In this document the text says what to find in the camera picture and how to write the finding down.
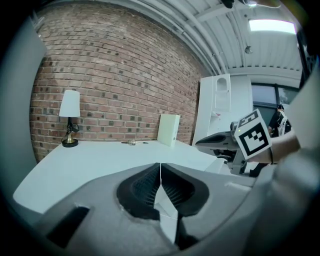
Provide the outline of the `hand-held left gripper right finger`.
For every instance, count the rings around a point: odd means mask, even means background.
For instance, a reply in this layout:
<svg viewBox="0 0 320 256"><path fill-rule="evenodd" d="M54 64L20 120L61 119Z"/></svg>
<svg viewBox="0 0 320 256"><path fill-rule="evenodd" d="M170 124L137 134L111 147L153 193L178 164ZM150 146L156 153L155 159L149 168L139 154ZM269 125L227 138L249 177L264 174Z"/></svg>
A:
<svg viewBox="0 0 320 256"><path fill-rule="evenodd" d="M161 185L177 211L174 243L185 250L206 238L233 214L255 178L161 164Z"/></svg>

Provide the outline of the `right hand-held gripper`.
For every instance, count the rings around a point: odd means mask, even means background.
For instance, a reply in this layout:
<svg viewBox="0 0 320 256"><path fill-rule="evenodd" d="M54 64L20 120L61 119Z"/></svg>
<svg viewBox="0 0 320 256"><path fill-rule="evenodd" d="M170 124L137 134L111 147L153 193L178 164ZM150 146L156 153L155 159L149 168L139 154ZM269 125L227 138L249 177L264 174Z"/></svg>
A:
<svg viewBox="0 0 320 256"><path fill-rule="evenodd" d="M268 150L272 146L267 126L258 109L233 121L230 131L218 132L204 137L195 143L197 147L211 147L210 152L217 158L233 160L231 170L243 174L247 168L248 160Z"/></svg>

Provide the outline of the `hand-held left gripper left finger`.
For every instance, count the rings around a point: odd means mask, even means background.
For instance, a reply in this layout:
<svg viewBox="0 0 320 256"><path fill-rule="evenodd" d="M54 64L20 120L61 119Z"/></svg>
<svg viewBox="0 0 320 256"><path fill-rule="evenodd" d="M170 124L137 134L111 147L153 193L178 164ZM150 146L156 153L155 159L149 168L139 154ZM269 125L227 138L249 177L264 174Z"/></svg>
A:
<svg viewBox="0 0 320 256"><path fill-rule="evenodd" d="M95 178L49 208L36 230L68 256L167 256L179 250L154 207L159 163Z"/></svg>

